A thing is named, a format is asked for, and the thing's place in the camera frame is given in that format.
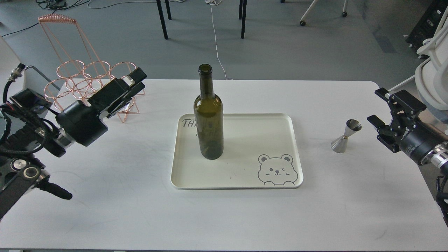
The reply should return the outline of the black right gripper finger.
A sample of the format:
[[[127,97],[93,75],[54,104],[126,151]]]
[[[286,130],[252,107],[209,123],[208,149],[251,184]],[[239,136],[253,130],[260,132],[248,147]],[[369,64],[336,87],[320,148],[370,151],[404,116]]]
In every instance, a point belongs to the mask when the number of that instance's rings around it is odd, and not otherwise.
[[[405,126],[413,127],[420,121],[419,113],[427,108],[423,102],[406,90],[400,90],[387,96],[389,91],[379,88],[374,93],[387,102],[390,108],[392,120],[389,127],[392,130],[404,130]]]
[[[397,134],[389,125],[386,125],[376,115],[368,116],[367,120],[376,129],[378,134],[377,139],[379,142],[385,145],[385,147],[387,147],[392,153],[398,153],[401,150],[395,139]]]

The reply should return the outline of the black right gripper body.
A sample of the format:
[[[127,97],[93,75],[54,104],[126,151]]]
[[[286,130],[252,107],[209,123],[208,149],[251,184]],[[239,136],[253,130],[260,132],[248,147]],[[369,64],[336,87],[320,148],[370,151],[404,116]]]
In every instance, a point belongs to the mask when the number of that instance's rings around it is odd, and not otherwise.
[[[416,164],[447,166],[447,135],[427,123],[405,126],[397,136],[400,149]]]

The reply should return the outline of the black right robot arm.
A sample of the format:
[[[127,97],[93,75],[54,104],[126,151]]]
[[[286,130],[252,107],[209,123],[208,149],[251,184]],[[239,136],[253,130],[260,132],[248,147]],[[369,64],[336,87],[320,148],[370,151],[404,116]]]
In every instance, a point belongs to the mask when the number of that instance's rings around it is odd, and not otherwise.
[[[405,90],[389,94],[385,88],[379,88],[375,94],[387,102],[392,117],[390,125],[376,115],[367,118],[375,127],[379,142],[393,153],[402,151],[420,166],[431,163],[440,169],[444,176],[441,186],[445,188],[448,138],[441,130],[420,120],[419,113],[427,109],[426,105]]]

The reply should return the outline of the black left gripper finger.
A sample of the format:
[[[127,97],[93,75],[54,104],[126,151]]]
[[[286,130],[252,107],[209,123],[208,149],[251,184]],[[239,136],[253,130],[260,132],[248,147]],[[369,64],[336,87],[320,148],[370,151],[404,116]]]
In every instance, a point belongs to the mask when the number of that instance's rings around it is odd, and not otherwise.
[[[129,93],[133,86],[142,82],[146,77],[146,73],[141,68],[137,68],[123,78],[114,78],[94,93],[88,99],[88,103],[96,109],[109,109],[113,103]]]
[[[142,96],[145,94],[145,85],[140,82],[130,89],[130,92],[125,94],[122,98],[118,99],[117,102],[113,103],[111,107],[107,110],[108,114],[106,118],[109,119],[115,115],[119,119],[127,119],[130,114],[139,114],[140,110],[136,104],[135,96]]]

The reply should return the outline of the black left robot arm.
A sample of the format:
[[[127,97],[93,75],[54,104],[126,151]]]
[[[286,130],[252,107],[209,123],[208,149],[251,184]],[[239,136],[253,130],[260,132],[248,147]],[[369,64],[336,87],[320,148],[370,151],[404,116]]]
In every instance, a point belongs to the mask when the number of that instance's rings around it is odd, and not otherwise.
[[[56,113],[56,124],[40,117],[51,111],[51,102],[25,89],[1,105],[1,217],[34,188],[70,200],[72,194],[49,181],[45,165],[35,153],[45,149],[56,157],[74,142],[88,146],[107,130],[104,118],[115,116],[145,87],[147,77],[136,68],[123,78],[114,78],[84,103],[75,101]]]

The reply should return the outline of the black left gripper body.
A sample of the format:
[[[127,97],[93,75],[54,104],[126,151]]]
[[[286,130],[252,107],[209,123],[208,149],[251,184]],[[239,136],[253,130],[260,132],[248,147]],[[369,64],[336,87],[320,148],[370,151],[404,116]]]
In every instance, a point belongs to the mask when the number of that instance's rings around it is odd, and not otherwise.
[[[57,123],[75,142],[87,147],[107,132],[93,106],[77,100],[56,116]]]

